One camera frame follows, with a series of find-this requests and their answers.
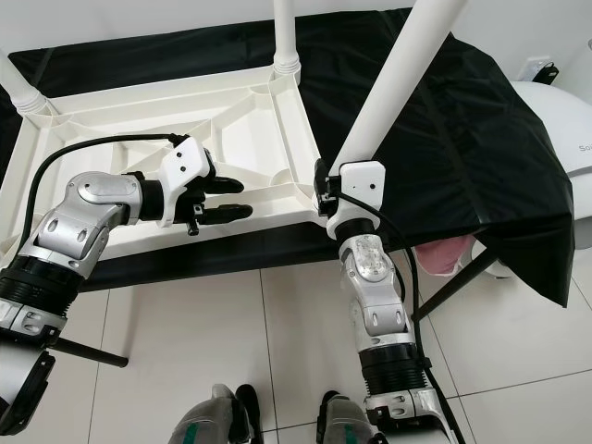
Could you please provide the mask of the white plastic table top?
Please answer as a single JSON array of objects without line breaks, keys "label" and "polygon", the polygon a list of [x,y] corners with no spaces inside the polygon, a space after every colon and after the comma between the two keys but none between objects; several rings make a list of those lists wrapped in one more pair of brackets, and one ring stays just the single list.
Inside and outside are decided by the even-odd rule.
[{"label": "white plastic table top", "polygon": [[86,148],[56,160],[35,199],[35,218],[63,198],[68,179],[83,172],[141,172],[156,177],[172,153],[166,141],[147,134],[195,137],[210,153],[216,173],[244,183],[236,194],[212,195],[207,206],[248,204],[253,215],[226,225],[203,226],[191,236],[185,226],[161,228],[154,221],[111,233],[103,258],[168,253],[212,245],[216,258],[234,253],[278,254],[329,245],[326,219],[314,196],[320,157],[299,85],[271,68],[213,73],[51,98],[47,107],[18,114],[13,155],[1,189],[1,262],[18,250],[27,191],[47,154],[97,137],[127,135],[127,142]]}]

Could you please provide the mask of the black tablecloth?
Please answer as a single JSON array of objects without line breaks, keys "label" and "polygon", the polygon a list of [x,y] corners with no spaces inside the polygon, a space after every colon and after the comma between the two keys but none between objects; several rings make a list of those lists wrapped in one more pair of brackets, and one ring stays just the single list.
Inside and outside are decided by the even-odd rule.
[{"label": "black tablecloth", "polygon": [[[300,93],[321,159],[346,140],[409,9],[298,17]],[[47,97],[267,68],[269,18],[11,55]],[[474,234],[517,277],[561,307],[574,262],[574,199],[549,133],[490,55],[441,44],[376,152],[388,171],[382,212],[410,241]]]}]

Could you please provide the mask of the grey robot right leg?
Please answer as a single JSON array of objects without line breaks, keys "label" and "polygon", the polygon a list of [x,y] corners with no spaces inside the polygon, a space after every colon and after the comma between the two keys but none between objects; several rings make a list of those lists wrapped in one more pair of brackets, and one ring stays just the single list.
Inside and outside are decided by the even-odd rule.
[{"label": "grey robot right leg", "polygon": [[366,411],[336,390],[323,396],[318,410],[316,444],[372,444],[379,432]]}]

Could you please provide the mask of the white round appliance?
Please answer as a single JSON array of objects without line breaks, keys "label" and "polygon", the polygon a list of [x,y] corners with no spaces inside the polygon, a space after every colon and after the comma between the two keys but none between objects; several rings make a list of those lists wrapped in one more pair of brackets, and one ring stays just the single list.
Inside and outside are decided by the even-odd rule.
[{"label": "white round appliance", "polygon": [[557,211],[557,168],[571,182],[573,258],[592,259],[592,104],[569,92],[532,81],[512,81],[521,98],[517,111],[535,115],[516,123],[492,153],[492,173],[514,187],[509,195],[517,212],[541,215]]}]

